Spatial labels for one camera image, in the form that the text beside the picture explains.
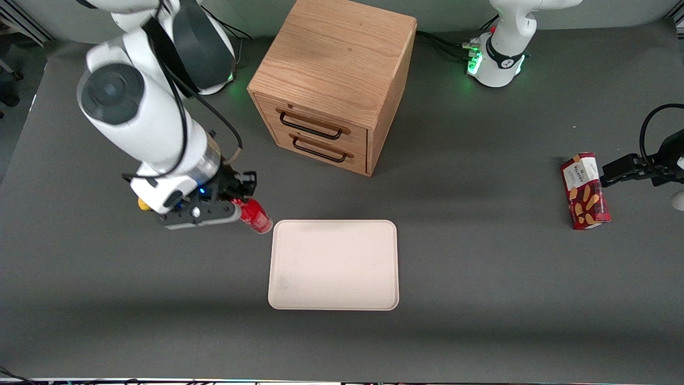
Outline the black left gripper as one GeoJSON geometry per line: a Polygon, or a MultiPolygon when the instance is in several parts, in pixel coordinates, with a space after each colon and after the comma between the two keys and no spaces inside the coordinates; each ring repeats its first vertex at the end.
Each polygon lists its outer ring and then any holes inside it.
{"type": "Polygon", "coordinates": [[[653,186],[662,186],[671,182],[683,183],[683,129],[669,135],[653,155],[647,155],[646,133],[645,128],[641,129],[641,156],[646,164],[643,172],[640,172],[643,168],[640,156],[637,154],[622,156],[604,166],[604,174],[601,176],[602,188],[608,188],[620,182],[645,179],[650,179],[653,186]]]}

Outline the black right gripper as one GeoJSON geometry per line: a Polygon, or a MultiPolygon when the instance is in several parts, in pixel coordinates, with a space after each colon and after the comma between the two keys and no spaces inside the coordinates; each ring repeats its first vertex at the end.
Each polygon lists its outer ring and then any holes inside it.
{"type": "Polygon", "coordinates": [[[235,171],[230,164],[221,164],[217,173],[204,185],[199,187],[199,202],[215,204],[217,202],[244,202],[246,196],[253,196],[257,188],[257,172],[235,171]]]}

